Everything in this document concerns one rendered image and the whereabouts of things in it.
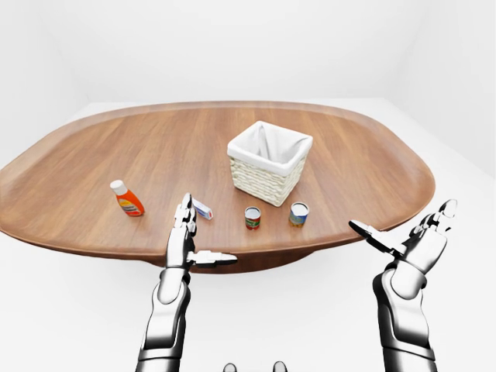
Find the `white and blue box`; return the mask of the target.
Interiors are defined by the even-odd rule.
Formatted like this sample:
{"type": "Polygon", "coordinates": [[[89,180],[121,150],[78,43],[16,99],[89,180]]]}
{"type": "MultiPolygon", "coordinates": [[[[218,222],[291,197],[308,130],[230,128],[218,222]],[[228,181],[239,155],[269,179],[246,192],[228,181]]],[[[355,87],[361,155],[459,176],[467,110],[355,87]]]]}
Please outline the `white and blue box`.
{"type": "Polygon", "coordinates": [[[200,201],[198,201],[195,198],[192,199],[192,203],[193,203],[193,206],[195,207],[195,209],[197,210],[197,213],[200,216],[202,216],[203,218],[205,218],[207,220],[211,220],[213,218],[213,212],[212,212],[212,209],[210,207],[204,205],[203,203],[201,203],[200,201]]]}

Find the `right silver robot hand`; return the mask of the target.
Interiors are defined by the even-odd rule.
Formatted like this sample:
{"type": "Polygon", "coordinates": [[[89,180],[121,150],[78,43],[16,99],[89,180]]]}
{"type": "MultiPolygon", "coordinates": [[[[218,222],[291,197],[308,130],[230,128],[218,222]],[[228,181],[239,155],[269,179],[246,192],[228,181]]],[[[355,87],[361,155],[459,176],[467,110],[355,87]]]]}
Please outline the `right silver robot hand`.
{"type": "Polygon", "coordinates": [[[444,202],[437,212],[426,215],[403,243],[396,243],[388,237],[388,232],[381,232],[357,220],[350,220],[349,226],[374,248],[427,274],[446,247],[446,233],[452,227],[457,205],[456,199],[444,202]]]}

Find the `orange bottle with white cap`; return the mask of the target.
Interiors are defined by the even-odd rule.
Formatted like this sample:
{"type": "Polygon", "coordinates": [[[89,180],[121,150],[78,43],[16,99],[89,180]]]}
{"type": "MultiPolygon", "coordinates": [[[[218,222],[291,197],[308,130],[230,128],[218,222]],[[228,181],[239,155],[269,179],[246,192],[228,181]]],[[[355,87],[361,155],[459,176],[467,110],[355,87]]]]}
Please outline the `orange bottle with white cap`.
{"type": "Polygon", "coordinates": [[[145,209],[141,201],[132,193],[122,180],[114,180],[110,183],[110,188],[114,192],[121,209],[132,217],[141,216],[145,209]]]}

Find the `white woven basket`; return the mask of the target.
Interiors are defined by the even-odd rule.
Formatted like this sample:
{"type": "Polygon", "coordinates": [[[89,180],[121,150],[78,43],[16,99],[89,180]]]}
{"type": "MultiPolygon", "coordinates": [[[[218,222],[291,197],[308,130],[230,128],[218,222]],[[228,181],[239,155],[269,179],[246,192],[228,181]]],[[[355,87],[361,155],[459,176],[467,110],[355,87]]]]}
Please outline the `white woven basket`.
{"type": "Polygon", "coordinates": [[[258,121],[227,147],[235,188],[281,206],[299,182],[313,137],[258,121]]]}

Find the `red and green tin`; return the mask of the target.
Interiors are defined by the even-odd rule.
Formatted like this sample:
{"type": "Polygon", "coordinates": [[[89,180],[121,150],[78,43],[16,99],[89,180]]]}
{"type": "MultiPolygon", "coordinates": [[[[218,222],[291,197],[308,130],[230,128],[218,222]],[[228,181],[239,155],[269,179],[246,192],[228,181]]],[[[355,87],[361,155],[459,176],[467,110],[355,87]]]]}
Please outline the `red and green tin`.
{"type": "Polygon", "coordinates": [[[245,226],[250,230],[255,230],[260,227],[261,212],[257,207],[250,206],[244,212],[245,226]]]}

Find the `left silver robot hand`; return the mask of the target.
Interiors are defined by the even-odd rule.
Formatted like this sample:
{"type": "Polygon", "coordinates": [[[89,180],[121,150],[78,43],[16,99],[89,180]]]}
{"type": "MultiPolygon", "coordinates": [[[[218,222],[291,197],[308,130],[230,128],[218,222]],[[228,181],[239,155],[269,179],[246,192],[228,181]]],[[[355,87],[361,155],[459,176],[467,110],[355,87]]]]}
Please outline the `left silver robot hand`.
{"type": "Polygon", "coordinates": [[[174,227],[167,241],[166,268],[179,267],[189,269],[197,267],[216,267],[237,262],[237,257],[228,253],[200,250],[195,252],[194,237],[197,232],[197,212],[193,206],[192,196],[187,192],[174,214],[174,227]]]}

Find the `blue and yellow tin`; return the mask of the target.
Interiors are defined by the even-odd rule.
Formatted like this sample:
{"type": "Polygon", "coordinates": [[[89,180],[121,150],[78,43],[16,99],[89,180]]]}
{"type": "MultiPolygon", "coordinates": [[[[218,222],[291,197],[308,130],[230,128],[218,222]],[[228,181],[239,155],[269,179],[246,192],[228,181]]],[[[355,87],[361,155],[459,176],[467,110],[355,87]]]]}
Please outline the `blue and yellow tin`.
{"type": "Polygon", "coordinates": [[[308,217],[309,207],[303,202],[295,202],[290,207],[289,222],[294,226],[301,228],[308,217]]]}

